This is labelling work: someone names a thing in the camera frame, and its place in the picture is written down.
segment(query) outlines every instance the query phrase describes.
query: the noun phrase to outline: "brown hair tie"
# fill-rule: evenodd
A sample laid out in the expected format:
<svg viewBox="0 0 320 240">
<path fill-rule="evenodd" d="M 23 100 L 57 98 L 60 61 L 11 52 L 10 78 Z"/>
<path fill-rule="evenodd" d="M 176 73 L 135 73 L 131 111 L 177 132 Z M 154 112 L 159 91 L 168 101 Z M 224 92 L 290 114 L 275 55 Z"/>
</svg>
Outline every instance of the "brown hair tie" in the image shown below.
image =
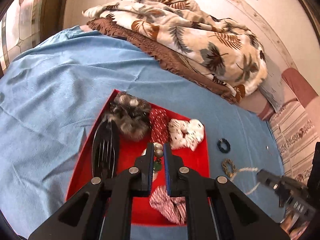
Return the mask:
<svg viewBox="0 0 320 240">
<path fill-rule="evenodd" d="M 231 166 L 232 172 L 228 171 L 228 164 Z M 230 178 L 237 172 L 235 164 L 230 159 L 224 159 L 221 165 L 224 173 Z"/>
</svg>

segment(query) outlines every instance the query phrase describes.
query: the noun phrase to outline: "stained glass window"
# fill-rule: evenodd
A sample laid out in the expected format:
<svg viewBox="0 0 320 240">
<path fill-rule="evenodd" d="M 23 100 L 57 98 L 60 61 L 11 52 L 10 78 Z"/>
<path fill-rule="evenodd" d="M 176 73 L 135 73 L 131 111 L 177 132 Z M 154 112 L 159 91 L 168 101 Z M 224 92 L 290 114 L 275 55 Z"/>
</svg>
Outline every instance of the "stained glass window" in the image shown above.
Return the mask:
<svg viewBox="0 0 320 240">
<path fill-rule="evenodd" d="M 42 0 L 14 0 L 0 21 L 0 64 L 5 72 L 20 53 L 40 43 Z"/>
</svg>

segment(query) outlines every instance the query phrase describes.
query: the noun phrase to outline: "black hair tie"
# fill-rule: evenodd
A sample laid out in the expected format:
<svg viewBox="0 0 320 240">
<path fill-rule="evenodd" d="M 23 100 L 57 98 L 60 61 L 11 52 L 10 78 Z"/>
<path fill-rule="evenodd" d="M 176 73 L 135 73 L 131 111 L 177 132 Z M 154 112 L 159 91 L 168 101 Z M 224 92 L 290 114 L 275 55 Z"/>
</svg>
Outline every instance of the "black hair tie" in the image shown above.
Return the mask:
<svg viewBox="0 0 320 240">
<path fill-rule="evenodd" d="M 223 147 L 221 146 L 221 143 L 224 143 L 224 144 L 227 146 L 227 149 L 223 148 Z M 219 139 L 217 145 L 218 145 L 219 150 L 220 150 L 222 153 L 228 153 L 228 152 L 230 152 L 230 143 L 229 143 L 225 138 Z"/>
</svg>

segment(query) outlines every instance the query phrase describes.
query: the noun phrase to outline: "leaf print blanket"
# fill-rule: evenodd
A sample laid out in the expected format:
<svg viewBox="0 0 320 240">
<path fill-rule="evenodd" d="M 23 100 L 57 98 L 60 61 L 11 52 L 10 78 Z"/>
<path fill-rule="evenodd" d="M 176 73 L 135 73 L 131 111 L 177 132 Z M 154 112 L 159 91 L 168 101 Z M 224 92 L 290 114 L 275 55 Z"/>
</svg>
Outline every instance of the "leaf print blanket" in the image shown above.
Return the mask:
<svg viewBox="0 0 320 240">
<path fill-rule="evenodd" d="M 264 49 L 256 35 L 231 18 L 217 19 L 194 0 L 121 0 L 85 10 L 179 53 L 193 70 L 230 89 L 236 101 L 267 77 Z"/>
</svg>

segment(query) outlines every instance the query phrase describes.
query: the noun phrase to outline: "white scrunchie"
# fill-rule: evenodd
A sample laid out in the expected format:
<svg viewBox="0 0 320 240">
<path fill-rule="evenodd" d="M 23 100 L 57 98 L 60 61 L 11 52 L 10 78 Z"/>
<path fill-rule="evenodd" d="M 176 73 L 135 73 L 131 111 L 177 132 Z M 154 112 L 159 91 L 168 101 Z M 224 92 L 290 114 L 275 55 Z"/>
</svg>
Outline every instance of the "white scrunchie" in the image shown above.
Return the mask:
<svg viewBox="0 0 320 240">
<path fill-rule="evenodd" d="M 184 120 L 171 119 L 168 123 L 168 130 L 171 137 L 171 149 L 190 148 L 195 151 L 198 144 L 204 139 L 204 126 L 197 119 L 189 122 Z"/>
</svg>

